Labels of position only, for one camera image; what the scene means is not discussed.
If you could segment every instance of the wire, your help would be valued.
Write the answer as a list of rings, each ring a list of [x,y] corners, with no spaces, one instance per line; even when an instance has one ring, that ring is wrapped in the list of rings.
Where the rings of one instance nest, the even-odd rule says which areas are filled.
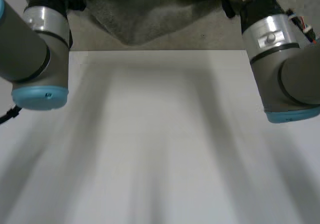
[[[302,26],[303,26],[303,29],[306,29],[306,24],[305,24],[305,19],[303,16],[300,16],[300,19],[301,19],[301,22],[302,22]]]
[[[19,112],[22,110],[21,107],[15,106],[6,112],[5,115],[0,117],[0,125],[9,121],[11,118],[15,118],[19,115]]]
[[[297,16],[292,9],[288,9],[285,13],[288,15],[288,19],[299,28],[310,43],[316,44],[319,42],[313,27],[306,24],[303,16]]]

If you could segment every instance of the blue ring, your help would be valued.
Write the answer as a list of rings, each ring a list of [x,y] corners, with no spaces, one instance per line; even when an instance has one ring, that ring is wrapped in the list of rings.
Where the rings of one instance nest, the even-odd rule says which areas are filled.
[[[320,106],[305,110],[266,112],[265,114],[271,123],[289,123],[314,118],[320,115]]]
[[[62,108],[68,100],[68,89],[61,86],[27,86],[14,89],[14,103],[24,109],[49,111]]]
[[[5,1],[0,0],[0,19],[3,16],[4,12],[5,12]]]

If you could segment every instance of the gray fabric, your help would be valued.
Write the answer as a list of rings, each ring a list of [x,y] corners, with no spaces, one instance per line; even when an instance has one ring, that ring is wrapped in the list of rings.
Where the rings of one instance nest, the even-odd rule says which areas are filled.
[[[216,0],[87,0],[96,20],[126,45],[180,30],[220,5]]]

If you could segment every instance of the white table surface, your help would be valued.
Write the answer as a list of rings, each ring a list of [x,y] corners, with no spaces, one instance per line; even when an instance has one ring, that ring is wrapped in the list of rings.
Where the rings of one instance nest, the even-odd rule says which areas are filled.
[[[72,52],[69,69],[64,108],[0,126],[1,224],[320,223],[320,118],[269,123],[244,51]]]

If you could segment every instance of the concrete floor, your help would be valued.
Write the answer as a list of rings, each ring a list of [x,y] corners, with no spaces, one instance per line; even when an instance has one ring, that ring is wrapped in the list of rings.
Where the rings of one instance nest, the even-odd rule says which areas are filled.
[[[25,0],[6,0],[19,14],[23,13]],[[320,0],[278,0],[284,9],[293,8],[304,16],[316,33],[320,33]],[[221,8],[174,33],[167,34],[141,46],[127,46],[104,31],[93,21],[88,10],[73,11],[68,15],[74,44],[73,51],[106,50],[242,50],[244,49],[240,20],[230,20]],[[293,26],[303,47],[305,37]]]

